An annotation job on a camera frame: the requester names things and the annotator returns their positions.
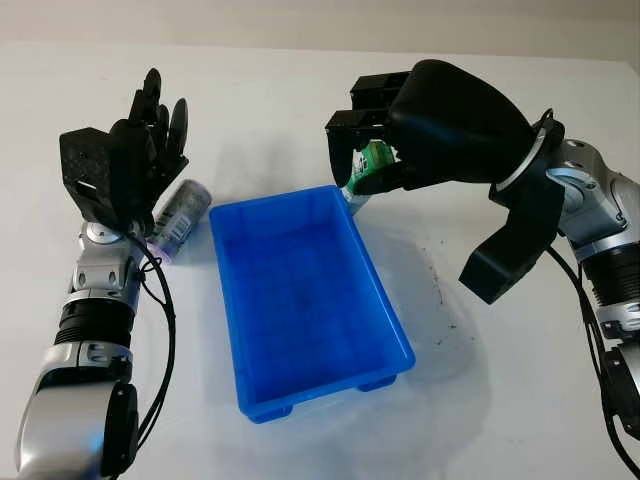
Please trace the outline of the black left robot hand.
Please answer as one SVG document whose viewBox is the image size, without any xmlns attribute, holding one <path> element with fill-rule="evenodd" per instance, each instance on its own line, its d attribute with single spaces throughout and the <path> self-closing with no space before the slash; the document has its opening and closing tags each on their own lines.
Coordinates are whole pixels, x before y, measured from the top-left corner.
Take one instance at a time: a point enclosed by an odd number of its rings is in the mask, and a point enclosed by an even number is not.
<svg viewBox="0 0 640 480">
<path fill-rule="evenodd" d="M 152 68 L 137 89 L 129 115 L 109 131 L 116 141 L 116 156 L 124 175 L 116 181 L 124 189 L 117 202 L 121 223 L 135 223 L 148 237 L 155 228 L 153 209 L 159 197 L 186 167 L 188 106 L 179 99 L 172 110 L 160 101 L 161 75 Z"/>
</svg>

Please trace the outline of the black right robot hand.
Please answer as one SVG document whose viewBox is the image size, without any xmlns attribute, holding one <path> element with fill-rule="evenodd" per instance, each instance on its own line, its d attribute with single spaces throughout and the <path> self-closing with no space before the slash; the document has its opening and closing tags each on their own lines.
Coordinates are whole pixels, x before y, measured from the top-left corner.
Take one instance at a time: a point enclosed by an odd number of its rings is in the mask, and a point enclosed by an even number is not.
<svg viewBox="0 0 640 480">
<path fill-rule="evenodd" d="M 531 150 L 534 127 L 499 90 L 437 59 L 411 70 L 359 77 L 351 107 L 325 126 L 334 181 L 348 183 L 354 152 L 381 140 L 396 152 L 393 164 L 357 186 L 374 195 L 448 181 L 494 184 L 505 180 Z"/>
</svg>

